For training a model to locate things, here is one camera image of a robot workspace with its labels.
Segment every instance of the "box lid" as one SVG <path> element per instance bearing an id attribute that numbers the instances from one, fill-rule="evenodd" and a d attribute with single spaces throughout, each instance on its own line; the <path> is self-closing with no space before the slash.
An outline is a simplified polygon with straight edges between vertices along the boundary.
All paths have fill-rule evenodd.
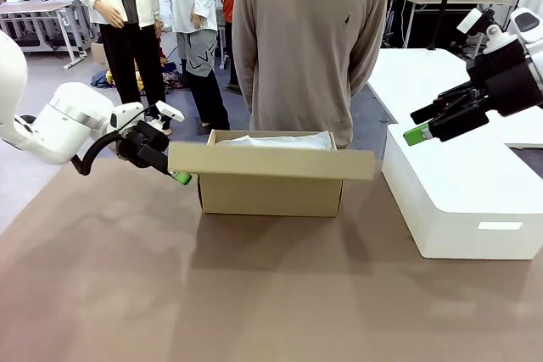
<path id="1" fill-rule="evenodd" d="M 173 142 L 170 171 L 198 174 L 272 175 L 323 180 L 372 180 L 375 158 L 368 151 L 258 148 Z"/>

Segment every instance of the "gray shorts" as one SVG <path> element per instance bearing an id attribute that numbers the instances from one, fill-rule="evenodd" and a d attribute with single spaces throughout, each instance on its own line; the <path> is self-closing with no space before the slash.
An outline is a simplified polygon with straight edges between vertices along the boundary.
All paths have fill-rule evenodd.
<path id="1" fill-rule="evenodd" d="M 187 60 L 187 71 L 207 76 L 215 66 L 217 32 L 204 29 L 194 33 L 177 33 L 177 51 L 180 59 Z"/>

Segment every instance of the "gray floor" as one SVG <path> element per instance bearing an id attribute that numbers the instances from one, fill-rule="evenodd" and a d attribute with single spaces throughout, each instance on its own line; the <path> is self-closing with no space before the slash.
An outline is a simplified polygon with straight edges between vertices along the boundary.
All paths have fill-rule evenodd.
<path id="1" fill-rule="evenodd" d="M 176 60 L 176 53 L 171 55 Z M 58 59 L 51 54 L 32 54 L 27 56 L 29 78 L 26 92 L 20 101 L 18 114 L 38 114 L 50 100 L 56 88 L 65 82 L 88 83 L 101 67 L 87 58 L 70 70 L 64 70 L 66 58 Z M 229 78 L 228 71 L 216 69 L 221 89 L 225 90 Z M 105 95 L 115 103 L 120 100 L 116 90 L 105 90 Z M 247 129 L 249 112 L 239 94 L 223 92 L 225 105 L 230 114 L 233 129 Z M 181 123 L 173 124 L 173 140 L 205 142 L 207 136 L 197 135 L 198 117 L 196 107 L 189 91 L 174 91 L 168 96 L 168 103 L 180 109 L 186 117 Z M 387 114 L 368 88 L 363 89 L 352 101 L 354 121 L 353 148 L 372 150 L 382 157 L 383 145 L 388 124 Z M 539 150 L 516 152 L 540 175 L 543 175 L 543 155 Z M 59 170 L 59 167 L 41 163 L 30 154 L 18 151 L 6 143 L 0 143 L 0 233 L 11 223 L 17 214 L 36 196 Z"/>

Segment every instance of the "hand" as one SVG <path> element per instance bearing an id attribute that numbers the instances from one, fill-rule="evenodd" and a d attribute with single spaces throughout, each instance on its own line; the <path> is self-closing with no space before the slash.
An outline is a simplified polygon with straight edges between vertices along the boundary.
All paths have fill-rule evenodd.
<path id="1" fill-rule="evenodd" d="M 164 25 L 162 24 L 162 21 L 160 21 L 159 19 L 156 19 L 154 21 L 154 34 L 156 35 L 156 38 L 160 39 L 160 37 L 162 36 L 162 27 L 164 27 Z"/>
<path id="2" fill-rule="evenodd" d="M 101 0 L 97 0 L 96 2 L 94 2 L 93 7 L 114 28 L 122 29 L 124 27 L 125 23 L 122 21 L 122 17 L 120 16 L 120 11 L 114 8 L 113 6 L 109 6 L 107 3 L 104 3 Z"/>
<path id="3" fill-rule="evenodd" d="M 190 21 L 193 23 L 194 28 L 196 30 L 200 30 L 202 28 L 202 24 L 204 23 L 205 17 L 198 16 L 197 14 L 194 14 L 194 12 L 190 13 Z"/>

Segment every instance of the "white plastic bag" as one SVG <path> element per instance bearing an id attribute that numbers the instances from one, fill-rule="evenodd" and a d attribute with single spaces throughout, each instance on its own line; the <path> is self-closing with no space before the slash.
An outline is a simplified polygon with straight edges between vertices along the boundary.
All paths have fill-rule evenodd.
<path id="1" fill-rule="evenodd" d="M 268 148 L 309 148 L 313 150 L 332 150 L 329 133 L 323 131 L 311 136 L 249 137 L 234 140 L 222 140 L 217 145 L 258 146 Z"/>

